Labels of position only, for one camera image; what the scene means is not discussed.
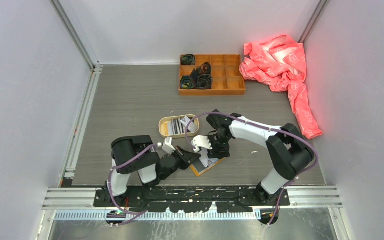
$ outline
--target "paper card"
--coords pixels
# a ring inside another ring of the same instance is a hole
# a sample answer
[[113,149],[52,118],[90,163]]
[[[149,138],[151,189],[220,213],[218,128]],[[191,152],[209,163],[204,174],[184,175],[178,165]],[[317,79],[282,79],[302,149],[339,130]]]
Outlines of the paper card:
[[175,135],[184,134],[181,128],[182,124],[180,123],[179,119],[171,120],[171,125],[173,127],[173,131]]
[[211,167],[219,160],[218,158],[208,158],[207,149],[202,149],[199,154],[201,154],[199,160],[201,161],[202,165],[204,165],[204,167],[206,168]]
[[[188,116],[184,116],[182,119],[180,119],[181,124],[183,124],[185,127],[188,125],[188,123],[191,121],[191,119]],[[191,122],[189,127],[187,128],[191,133],[194,133],[198,130],[197,125],[194,122]]]
[[171,122],[167,122],[167,128],[168,128],[168,135],[169,135],[169,136],[174,135],[173,125],[172,125]]

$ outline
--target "white card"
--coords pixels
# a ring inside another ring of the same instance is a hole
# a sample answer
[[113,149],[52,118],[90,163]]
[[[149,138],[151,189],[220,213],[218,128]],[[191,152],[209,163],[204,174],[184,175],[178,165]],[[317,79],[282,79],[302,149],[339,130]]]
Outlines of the white card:
[[[188,116],[184,116],[182,119],[180,119],[181,124],[183,124],[185,127],[188,125],[188,123],[191,120]],[[196,132],[198,130],[197,125],[194,122],[191,122],[189,127],[187,128],[191,133]]]
[[199,160],[205,168],[211,167],[219,160],[218,158],[208,158],[208,150],[205,148],[203,148],[199,154],[201,154]]
[[169,136],[174,135],[173,125],[172,125],[171,121],[167,122],[167,129],[168,129],[168,135]]

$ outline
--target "wooden sorting tray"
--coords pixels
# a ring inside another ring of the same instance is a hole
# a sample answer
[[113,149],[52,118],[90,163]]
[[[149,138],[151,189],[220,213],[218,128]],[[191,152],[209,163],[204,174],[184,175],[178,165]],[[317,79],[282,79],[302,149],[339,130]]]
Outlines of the wooden sorting tray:
[[[184,75],[190,75],[194,68],[203,63],[211,65],[212,87],[211,89],[181,89],[180,79]],[[244,95],[245,80],[239,72],[241,56],[239,54],[196,54],[195,65],[180,65],[178,79],[179,95],[181,96],[220,96],[220,95]]]

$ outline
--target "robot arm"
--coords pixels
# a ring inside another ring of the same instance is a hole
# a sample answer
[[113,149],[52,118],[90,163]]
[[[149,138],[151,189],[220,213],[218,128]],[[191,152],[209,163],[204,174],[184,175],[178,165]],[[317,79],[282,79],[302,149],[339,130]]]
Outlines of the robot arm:
[[[237,113],[233,113],[231,116],[246,123],[256,123],[269,129],[283,130],[303,138],[297,127],[290,123],[283,127],[270,126],[248,120]],[[196,136],[192,141],[195,152],[199,152],[200,148],[206,148],[209,158],[230,157],[229,140],[236,138],[251,141],[268,149],[274,169],[257,186],[262,192],[262,198],[268,199],[275,195],[282,186],[293,180],[314,158],[314,153],[307,146],[284,134],[264,130],[217,114],[210,114],[206,120],[216,130],[216,134]]]
[[[125,164],[150,145],[153,145],[153,142],[149,135],[127,136],[116,139],[111,143],[112,166],[117,167]],[[140,181],[144,187],[153,187],[178,169],[188,169],[194,161],[201,157],[198,153],[188,152],[179,146],[174,147],[171,137],[166,138],[163,144],[158,143],[157,146],[162,147],[168,153],[162,159],[160,159],[154,147],[151,147],[138,160],[111,172],[109,180],[111,193],[114,197],[123,196],[126,193],[130,175],[134,172],[139,173]]]

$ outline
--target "white wall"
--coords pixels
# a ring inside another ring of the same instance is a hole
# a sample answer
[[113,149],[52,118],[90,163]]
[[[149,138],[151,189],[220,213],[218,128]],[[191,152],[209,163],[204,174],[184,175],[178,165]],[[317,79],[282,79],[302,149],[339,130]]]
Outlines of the white wall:
[[298,40],[318,0],[61,3],[101,64],[148,64],[177,63],[184,53],[241,54],[244,43],[279,34]]
[[0,0],[0,240],[28,240],[90,69],[49,0]]
[[305,49],[325,177],[355,239],[384,239],[384,1],[330,1]]

